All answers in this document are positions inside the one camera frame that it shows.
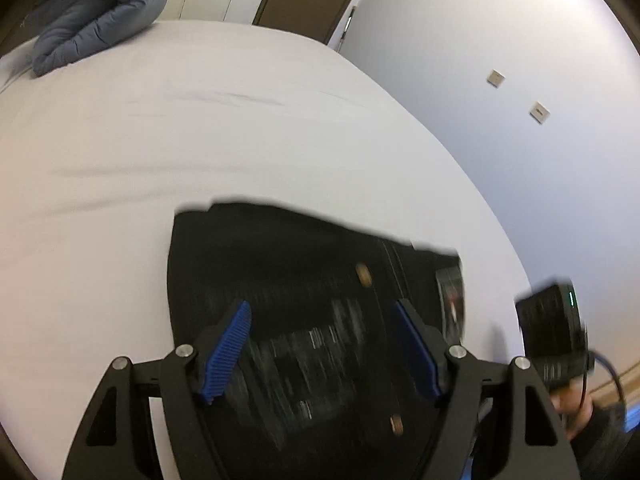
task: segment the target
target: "blue object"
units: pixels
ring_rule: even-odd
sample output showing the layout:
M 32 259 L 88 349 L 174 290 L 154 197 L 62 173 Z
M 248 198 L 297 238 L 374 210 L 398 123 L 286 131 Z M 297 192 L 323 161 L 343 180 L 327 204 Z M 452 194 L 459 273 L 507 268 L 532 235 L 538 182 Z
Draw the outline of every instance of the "blue object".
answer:
M 436 364 L 400 301 L 394 305 L 393 312 L 396 314 L 398 343 L 404 352 L 415 387 L 423 397 L 436 401 L 444 394 L 438 386 Z
M 151 25 L 167 0 L 38 0 L 25 18 L 39 35 L 37 76 L 105 50 Z
M 224 393 L 250 328 L 251 306 L 247 301 L 243 301 L 204 366 L 204 384 L 200 395 L 207 404 L 211 404 L 215 397 Z

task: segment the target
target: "folded blue-gray comforter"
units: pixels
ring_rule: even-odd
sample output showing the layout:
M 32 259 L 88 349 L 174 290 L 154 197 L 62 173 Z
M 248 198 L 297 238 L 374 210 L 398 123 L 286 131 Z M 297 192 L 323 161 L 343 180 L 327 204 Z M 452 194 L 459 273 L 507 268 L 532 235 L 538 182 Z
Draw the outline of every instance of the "folded blue-gray comforter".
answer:
M 130 38 L 160 15 L 167 0 L 38 0 L 26 25 L 39 37 L 33 71 L 41 76 Z

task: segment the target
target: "human hand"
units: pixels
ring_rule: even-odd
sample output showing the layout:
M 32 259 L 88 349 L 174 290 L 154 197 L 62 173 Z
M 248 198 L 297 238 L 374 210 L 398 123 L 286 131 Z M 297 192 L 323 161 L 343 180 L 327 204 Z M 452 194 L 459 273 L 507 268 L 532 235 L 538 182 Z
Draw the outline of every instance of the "human hand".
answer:
M 564 428 L 569 440 L 573 440 L 591 420 L 593 415 L 593 401 L 591 396 L 586 394 L 584 403 L 580 407 L 582 399 L 581 390 L 565 388 L 551 394 L 551 402 L 558 413 L 568 416 L 568 423 Z

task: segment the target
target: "wall socket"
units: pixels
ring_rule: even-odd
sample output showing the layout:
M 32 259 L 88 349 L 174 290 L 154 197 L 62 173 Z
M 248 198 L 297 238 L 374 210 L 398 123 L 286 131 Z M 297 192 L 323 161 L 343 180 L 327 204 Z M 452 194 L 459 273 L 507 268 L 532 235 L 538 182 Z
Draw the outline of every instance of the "wall socket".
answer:
M 504 76 L 500 72 L 496 72 L 495 70 L 489 74 L 489 77 L 486 79 L 487 82 L 494 85 L 496 88 L 502 84 L 504 81 Z
M 531 117 L 537 120 L 540 124 L 544 123 L 549 117 L 549 110 L 543 107 L 540 102 L 536 102 L 529 113 L 531 114 Z

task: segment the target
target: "white bed sheet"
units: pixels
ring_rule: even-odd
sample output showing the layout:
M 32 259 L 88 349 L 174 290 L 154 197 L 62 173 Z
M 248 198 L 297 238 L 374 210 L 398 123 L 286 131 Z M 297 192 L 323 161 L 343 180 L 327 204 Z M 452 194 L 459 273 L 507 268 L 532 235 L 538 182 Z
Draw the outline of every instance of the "white bed sheet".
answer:
M 23 52 L 14 58 L 24 58 Z M 462 258 L 466 345 L 522 351 L 528 287 L 497 219 L 440 143 L 332 50 L 292 34 L 162 22 L 36 79 L 0 80 L 0 420 L 40 480 L 60 478 L 114 356 L 172 348 L 174 211 L 246 197 Z M 176 478 L 154 410 L 166 478 Z

